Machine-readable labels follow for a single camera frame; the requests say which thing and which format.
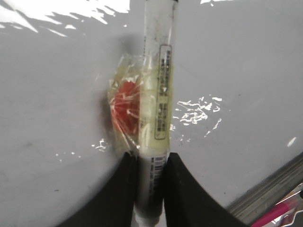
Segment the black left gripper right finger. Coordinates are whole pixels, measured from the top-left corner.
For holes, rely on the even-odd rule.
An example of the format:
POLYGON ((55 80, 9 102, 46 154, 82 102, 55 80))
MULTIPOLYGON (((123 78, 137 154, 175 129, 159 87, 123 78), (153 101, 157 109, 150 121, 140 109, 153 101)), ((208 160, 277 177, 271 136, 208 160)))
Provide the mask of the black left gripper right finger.
POLYGON ((223 208, 203 189, 177 153, 170 153, 162 182, 166 226, 247 226, 223 208))

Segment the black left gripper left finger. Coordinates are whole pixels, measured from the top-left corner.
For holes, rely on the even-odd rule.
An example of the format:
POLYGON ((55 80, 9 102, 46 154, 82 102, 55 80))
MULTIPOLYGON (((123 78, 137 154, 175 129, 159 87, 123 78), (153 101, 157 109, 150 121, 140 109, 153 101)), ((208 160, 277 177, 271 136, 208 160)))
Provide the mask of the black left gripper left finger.
POLYGON ((60 227, 130 227, 137 188, 137 159, 128 152, 103 188, 60 227))

